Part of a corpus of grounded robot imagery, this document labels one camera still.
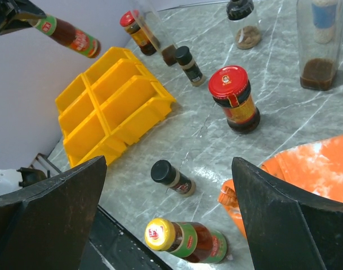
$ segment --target marble countertop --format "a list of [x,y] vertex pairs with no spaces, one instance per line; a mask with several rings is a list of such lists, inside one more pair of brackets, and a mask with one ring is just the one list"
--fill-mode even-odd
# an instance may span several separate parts
[[[177,66],[168,67],[158,54],[146,57],[133,41],[128,48],[145,63],[177,99],[167,119],[131,146],[108,169],[100,205],[144,242],[144,228],[155,217],[195,221],[220,230],[230,246],[219,265],[189,264],[157,253],[173,269],[253,269],[247,241],[217,202],[221,185],[232,177],[231,161],[240,156],[260,165],[276,153],[303,143],[343,134],[343,47],[335,87],[328,92],[299,84],[296,6],[286,0],[256,1],[263,40],[248,51],[236,48],[225,3],[161,12],[179,46],[191,48],[202,71],[210,76],[226,65],[244,67],[261,123],[251,134],[233,132],[207,88],[192,87]],[[150,168],[169,160],[197,183],[184,199],[150,179]],[[62,143],[50,155],[68,169]]]

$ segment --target yellow cap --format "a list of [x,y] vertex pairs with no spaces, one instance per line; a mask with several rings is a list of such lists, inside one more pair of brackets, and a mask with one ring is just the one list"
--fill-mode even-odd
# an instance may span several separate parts
[[163,218],[150,221],[145,230],[146,244],[153,250],[166,251],[175,241],[175,228],[173,224]]

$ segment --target jar with red lid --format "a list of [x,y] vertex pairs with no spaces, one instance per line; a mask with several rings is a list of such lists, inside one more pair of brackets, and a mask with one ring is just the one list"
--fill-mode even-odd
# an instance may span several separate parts
[[[134,11],[135,15],[139,15],[137,10]],[[140,47],[141,52],[145,55],[153,55],[156,53],[155,47],[150,42],[148,36],[141,29],[141,27],[135,21],[135,18],[132,16],[131,11],[128,11],[120,19],[120,25],[124,27],[125,31],[132,37],[136,44]]]
[[231,129],[249,133],[260,123],[260,112],[251,96],[247,72],[241,66],[218,70],[209,81],[209,91],[222,107]]

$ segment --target white robot part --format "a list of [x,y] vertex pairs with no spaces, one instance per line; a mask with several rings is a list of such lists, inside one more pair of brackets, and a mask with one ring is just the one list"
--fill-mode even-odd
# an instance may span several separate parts
[[21,189],[23,178],[17,170],[0,170],[0,196]]

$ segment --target bottle with yellow cap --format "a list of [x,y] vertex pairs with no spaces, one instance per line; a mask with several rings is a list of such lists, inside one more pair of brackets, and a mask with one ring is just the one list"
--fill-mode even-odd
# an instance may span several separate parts
[[224,235],[197,222],[150,221],[145,230],[146,244],[192,263],[219,263],[228,245]]

